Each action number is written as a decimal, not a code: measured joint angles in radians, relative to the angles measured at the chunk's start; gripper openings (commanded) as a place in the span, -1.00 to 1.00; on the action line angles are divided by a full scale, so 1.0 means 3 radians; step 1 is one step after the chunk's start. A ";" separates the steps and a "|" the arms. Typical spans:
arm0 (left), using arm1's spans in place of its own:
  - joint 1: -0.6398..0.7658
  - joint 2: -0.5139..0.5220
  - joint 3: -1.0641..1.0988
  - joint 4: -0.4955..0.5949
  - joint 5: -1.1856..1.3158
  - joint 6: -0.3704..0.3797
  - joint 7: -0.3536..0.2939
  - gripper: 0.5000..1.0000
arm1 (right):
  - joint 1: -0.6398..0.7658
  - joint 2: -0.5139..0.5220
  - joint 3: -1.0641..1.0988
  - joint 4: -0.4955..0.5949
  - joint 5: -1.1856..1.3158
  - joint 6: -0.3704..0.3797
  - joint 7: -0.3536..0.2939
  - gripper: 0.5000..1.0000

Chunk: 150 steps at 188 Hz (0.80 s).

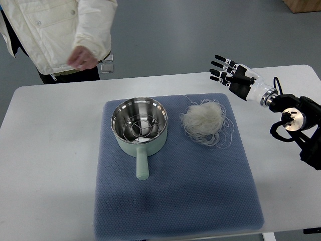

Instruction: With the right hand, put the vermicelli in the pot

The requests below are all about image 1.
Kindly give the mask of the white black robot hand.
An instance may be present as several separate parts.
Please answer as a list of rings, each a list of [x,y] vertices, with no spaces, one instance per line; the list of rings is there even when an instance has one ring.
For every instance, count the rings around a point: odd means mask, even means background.
[[[254,70],[242,64],[237,65],[235,61],[220,55],[215,55],[215,58],[227,65],[212,61],[212,65],[222,70],[210,69],[210,73],[213,75],[210,79],[222,85],[229,85],[229,90],[242,100],[254,101],[262,107],[268,107],[272,100],[278,96],[278,91],[274,87],[267,85],[263,77]]]

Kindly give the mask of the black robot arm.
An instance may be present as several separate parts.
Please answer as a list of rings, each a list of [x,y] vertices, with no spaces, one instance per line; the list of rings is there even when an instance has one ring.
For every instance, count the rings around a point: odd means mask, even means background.
[[[226,86],[244,101],[254,101],[274,113],[280,121],[270,128],[270,134],[285,143],[296,142],[300,159],[320,170],[320,105],[312,99],[283,93],[278,77],[267,85],[253,69],[228,58],[215,55],[211,62],[210,79]]]

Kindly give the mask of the person's hand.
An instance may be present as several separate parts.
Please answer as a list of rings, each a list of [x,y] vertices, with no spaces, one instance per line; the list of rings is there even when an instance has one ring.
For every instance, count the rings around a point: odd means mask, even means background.
[[[84,46],[77,46],[67,60],[67,64],[76,70],[89,70],[98,64],[95,56]]]

